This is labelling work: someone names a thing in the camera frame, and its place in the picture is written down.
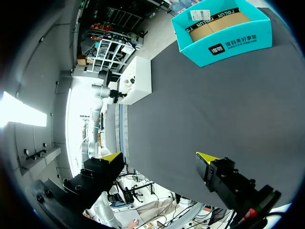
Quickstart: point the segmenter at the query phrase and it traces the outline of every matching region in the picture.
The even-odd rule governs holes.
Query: metal shelving rack
[[[113,44],[116,44],[116,47],[114,51],[110,51],[111,45]],[[125,46],[132,49],[132,52],[130,54],[126,53],[123,56],[119,51]],[[90,58],[93,59],[93,64],[87,67],[87,71],[98,73],[101,70],[111,70],[113,74],[121,75],[119,71],[126,65],[126,61],[134,51],[135,49],[128,42],[121,43],[109,39],[102,39],[97,48],[96,56]],[[97,65],[97,60],[102,62],[101,65]]]
[[[118,25],[132,31],[133,28],[141,19],[142,19],[141,17],[134,15],[132,13],[110,7],[108,8],[107,23],[109,24]]]

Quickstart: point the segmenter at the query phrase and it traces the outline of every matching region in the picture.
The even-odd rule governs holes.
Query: turquoise cardboard box
[[[242,12],[250,21],[224,28],[193,42],[189,33],[209,20],[193,21],[191,10],[209,10],[213,22],[236,12]],[[172,24],[180,52],[200,67],[272,46],[270,19],[245,0],[204,0],[174,17]]]

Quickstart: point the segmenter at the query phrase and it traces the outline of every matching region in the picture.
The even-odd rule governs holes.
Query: gray tabletop
[[[268,9],[273,47],[203,68],[176,42],[152,60],[152,94],[128,107],[129,164],[195,201],[224,207],[195,168],[195,152],[229,157],[256,187],[295,195],[305,168],[305,65]]]

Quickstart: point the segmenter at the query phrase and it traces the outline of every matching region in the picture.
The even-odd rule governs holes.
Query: bright window
[[[47,126],[47,115],[4,92],[0,101],[0,127],[8,122]]]

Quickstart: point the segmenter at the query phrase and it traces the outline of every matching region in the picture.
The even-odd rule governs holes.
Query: white box
[[[134,83],[125,83],[134,78]],[[132,105],[152,93],[151,61],[135,56],[120,77],[119,92],[127,96],[119,103]]]

